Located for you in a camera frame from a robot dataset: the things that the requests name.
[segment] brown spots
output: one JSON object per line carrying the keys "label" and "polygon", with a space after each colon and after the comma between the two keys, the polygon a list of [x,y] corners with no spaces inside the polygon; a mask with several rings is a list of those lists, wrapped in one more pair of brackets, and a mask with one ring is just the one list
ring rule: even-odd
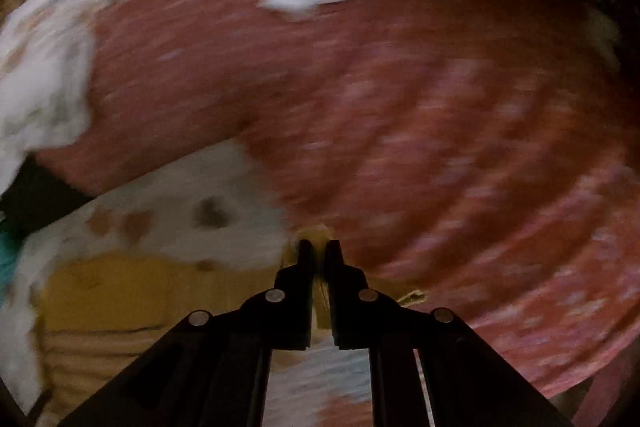
{"label": "brown spots", "polygon": [[194,212],[196,226],[201,229],[224,229],[230,223],[229,215],[214,198],[206,198],[197,204]]}
{"label": "brown spots", "polygon": [[200,272],[213,272],[213,270],[220,269],[220,264],[215,261],[206,259],[204,261],[198,261],[196,263],[196,270]]}
{"label": "brown spots", "polygon": [[28,44],[29,44],[29,41],[23,41],[11,51],[9,56],[6,58],[4,65],[2,66],[3,74],[11,73],[13,70],[15,70],[15,68],[17,68],[20,65],[20,63],[22,62],[22,59],[24,58],[24,55],[27,52]]}
{"label": "brown spots", "polygon": [[87,228],[98,237],[104,237],[111,230],[113,224],[113,211],[108,208],[96,206],[94,213],[87,219]]}
{"label": "brown spots", "polygon": [[120,233],[129,247],[135,247],[149,233],[154,222],[152,210],[131,212],[122,220]]}
{"label": "brown spots", "polygon": [[52,7],[43,8],[38,10],[34,14],[31,15],[28,19],[25,19],[21,22],[17,29],[16,34],[24,34],[22,41],[18,44],[14,49],[12,49],[11,53],[7,56],[4,64],[2,65],[2,73],[9,74],[17,68],[22,62],[24,55],[27,52],[27,47],[29,46],[29,42],[31,37],[33,37],[33,33],[36,31],[38,26],[44,19],[51,16],[54,12]]}
{"label": "brown spots", "polygon": [[78,20],[89,28],[95,28],[95,13],[98,11],[98,3],[91,3],[82,8]]}

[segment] teal fabric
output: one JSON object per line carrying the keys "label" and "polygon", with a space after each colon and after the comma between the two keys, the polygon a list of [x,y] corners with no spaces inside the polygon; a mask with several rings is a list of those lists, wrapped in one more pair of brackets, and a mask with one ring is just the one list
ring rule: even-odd
{"label": "teal fabric", "polygon": [[0,212],[0,305],[4,301],[6,287],[14,277],[21,244],[21,240]]}

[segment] pink blanket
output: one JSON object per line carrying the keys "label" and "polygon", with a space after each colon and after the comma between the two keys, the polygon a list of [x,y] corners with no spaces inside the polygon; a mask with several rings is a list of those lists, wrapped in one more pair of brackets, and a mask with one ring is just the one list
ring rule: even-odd
{"label": "pink blanket", "polygon": [[39,161],[93,194],[236,136],[294,225],[428,291],[548,396],[640,331],[635,126],[581,0],[129,0],[94,124]]}

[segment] yellow fabric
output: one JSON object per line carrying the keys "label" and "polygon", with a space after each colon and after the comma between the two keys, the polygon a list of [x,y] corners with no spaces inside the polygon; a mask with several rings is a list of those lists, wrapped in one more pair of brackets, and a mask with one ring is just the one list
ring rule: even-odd
{"label": "yellow fabric", "polygon": [[45,333],[168,327],[189,312],[223,313],[273,286],[277,266],[233,271],[115,251],[53,273],[40,295]]}

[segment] metal screw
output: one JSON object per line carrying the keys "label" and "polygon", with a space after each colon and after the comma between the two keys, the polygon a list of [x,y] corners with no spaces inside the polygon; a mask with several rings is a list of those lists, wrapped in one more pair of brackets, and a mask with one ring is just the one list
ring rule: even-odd
{"label": "metal screw", "polygon": [[364,288],[364,290],[359,291],[358,297],[363,302],[373,302],[378,299],[378,292],[371,288]]}
{"label": "metal screw", "polygon": [[284,291],[282,290],[269,290],[265,293],[264,298],[269,302],[282,302],[284,301]]}
{"label": "metal screw", "polygon": [[451,310],[447,310],[446,308],[438,308],[433,312],[433,316],[438,322],[443,324],[449,324],[453,321],[453,312]]}
{"label": "metal screw", "polygon": [[202,310],[193,312],[191,315],[189,315],[189,324],[191,326],[196,326],[196,327],[204,326],[208,322],[209,322],[209,314]]}

